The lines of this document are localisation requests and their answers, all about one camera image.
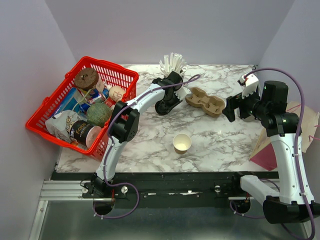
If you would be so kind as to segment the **brown paper coffee cup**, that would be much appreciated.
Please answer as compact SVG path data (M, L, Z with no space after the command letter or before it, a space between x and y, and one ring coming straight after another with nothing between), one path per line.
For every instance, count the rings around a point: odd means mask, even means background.
M175 152L177 154L182 155L182 154L185 154L190 149L192 145L192 140L187 134L180 133L173 138L172 143L173 143Z

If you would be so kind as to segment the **black plastic cup lid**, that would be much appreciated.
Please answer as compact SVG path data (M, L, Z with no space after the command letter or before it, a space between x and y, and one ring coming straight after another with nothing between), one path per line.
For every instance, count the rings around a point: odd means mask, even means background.
M171 106L166 101L160 100L155 104L155 111L161 116L167 115L171 110Z

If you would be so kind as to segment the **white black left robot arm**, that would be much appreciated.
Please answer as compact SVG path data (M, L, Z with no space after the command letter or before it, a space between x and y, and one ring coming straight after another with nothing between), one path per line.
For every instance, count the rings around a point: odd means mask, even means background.
M154 79L143 93L127 102L116 103L107 129L107 148L97 171L82 185L84 198L111 197L116 189L123 194L137 188L128 182L113 183L116 166L127 145L137 134L140 115L155 106L160 115L167 115L182 102L185 82L181 74L172 71L164 78Z

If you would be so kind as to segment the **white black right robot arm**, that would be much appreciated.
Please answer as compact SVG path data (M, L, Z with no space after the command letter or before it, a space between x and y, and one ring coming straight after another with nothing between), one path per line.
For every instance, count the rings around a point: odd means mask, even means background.
M241 196L253 196L263 208L270 224L304 223L320 215L304 171L302 150L295 143L299 117L287 112L288 86L284 82L269 80L264 83L262 95L256 92L258 82L246 79L241 93L229 96L222 113L230 122L235 121L235 109L240 118L254 116L266 129L275 153L279 176L279 191L275 191L257 176L245 175L230 183L230 191Z

